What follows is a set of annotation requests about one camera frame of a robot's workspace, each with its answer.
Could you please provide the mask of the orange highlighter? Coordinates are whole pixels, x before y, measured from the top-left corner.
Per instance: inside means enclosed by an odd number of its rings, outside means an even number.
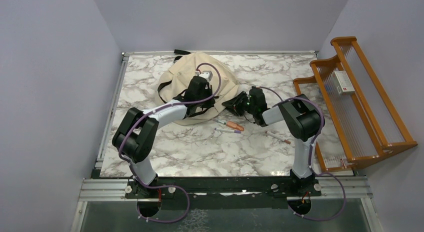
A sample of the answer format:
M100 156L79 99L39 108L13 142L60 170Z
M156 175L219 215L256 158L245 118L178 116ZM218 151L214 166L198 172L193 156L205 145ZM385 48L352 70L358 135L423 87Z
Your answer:
M238 130L238 131L241 131L241 132L245 130L243 126L241 126L241 125L239 125L235 122L229 121L229 120L226 122L226 126L231 128L231 129Z

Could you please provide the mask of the cream canvas backpack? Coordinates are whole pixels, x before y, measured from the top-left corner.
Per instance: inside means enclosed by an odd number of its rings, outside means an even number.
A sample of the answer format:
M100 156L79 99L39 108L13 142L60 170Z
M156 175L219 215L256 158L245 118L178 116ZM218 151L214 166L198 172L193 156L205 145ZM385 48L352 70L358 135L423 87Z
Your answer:
M222 103L238 95L240 83L234 73L221 61L201 52L174 50L177 55L174 64L165 71L158 81L154 94L157 106L164 105L172 99L180 102L200 101L215 94L214 107L206 113L195 117L186 117L175 121L181 126L199 124L215 118L225 107ZM196 76L195 71L211 71L213 77L210 82Z

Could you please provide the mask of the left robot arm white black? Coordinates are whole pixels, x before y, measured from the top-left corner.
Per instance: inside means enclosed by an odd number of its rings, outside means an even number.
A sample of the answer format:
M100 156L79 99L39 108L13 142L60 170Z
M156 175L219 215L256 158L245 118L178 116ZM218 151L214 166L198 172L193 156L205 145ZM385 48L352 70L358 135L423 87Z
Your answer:
M130 108L112 139L118 156L128 163L134 183L144 197L152 197L158 189L149 160L158 129L179 120L204 114L215 104L215 93L210 84L212 75L207 71L195 75L171 101L152 109Z

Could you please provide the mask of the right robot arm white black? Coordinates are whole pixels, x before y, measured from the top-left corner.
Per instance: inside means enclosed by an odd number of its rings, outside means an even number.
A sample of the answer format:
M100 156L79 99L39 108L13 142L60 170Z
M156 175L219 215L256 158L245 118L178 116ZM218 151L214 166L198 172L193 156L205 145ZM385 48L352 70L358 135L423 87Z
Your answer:
M315 172L312 160L325 119L321 109L307 96L300 94L268 107L263 88L253 86L249 92L241 92L222 105L233 115L252 115L254 123L260 127L285 122L295 139L294 161L289 171L287 189L300 196L313 187Z

